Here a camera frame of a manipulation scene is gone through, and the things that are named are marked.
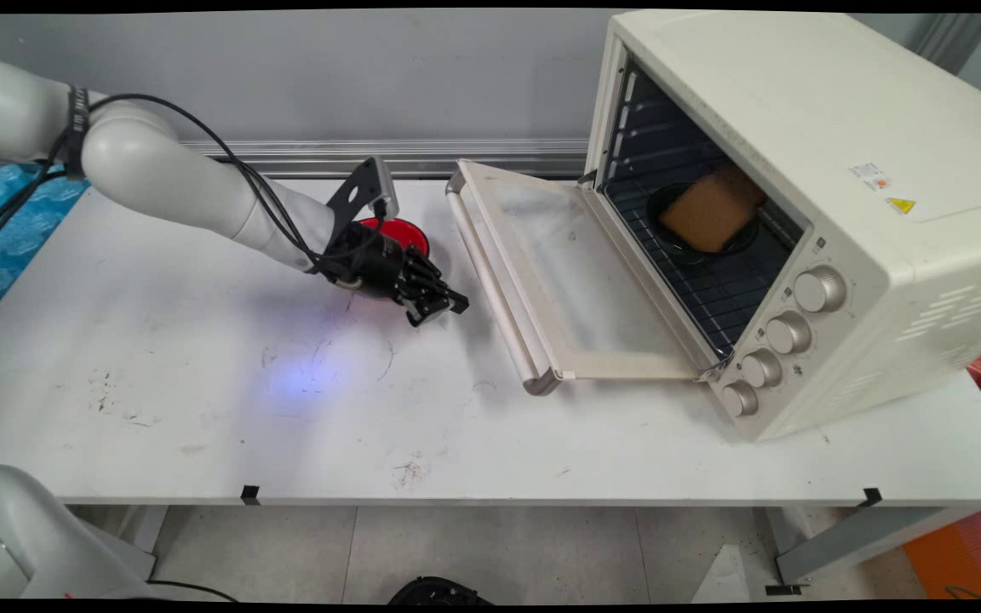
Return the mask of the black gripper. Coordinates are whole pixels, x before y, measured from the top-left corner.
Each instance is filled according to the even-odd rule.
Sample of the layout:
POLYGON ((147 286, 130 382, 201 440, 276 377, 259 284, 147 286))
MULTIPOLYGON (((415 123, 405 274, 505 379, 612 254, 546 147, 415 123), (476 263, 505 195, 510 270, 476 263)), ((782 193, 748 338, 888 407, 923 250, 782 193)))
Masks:
POLYGON ((463 313, 468 297, 451 289, 443 273, 416 247, 416 225, 408 221, 351 221, 324 250, 318 271, 332 284, 396 301, 413 329, 445 312, 463 313), (404 271, 405 295, 397 286, 404 271))

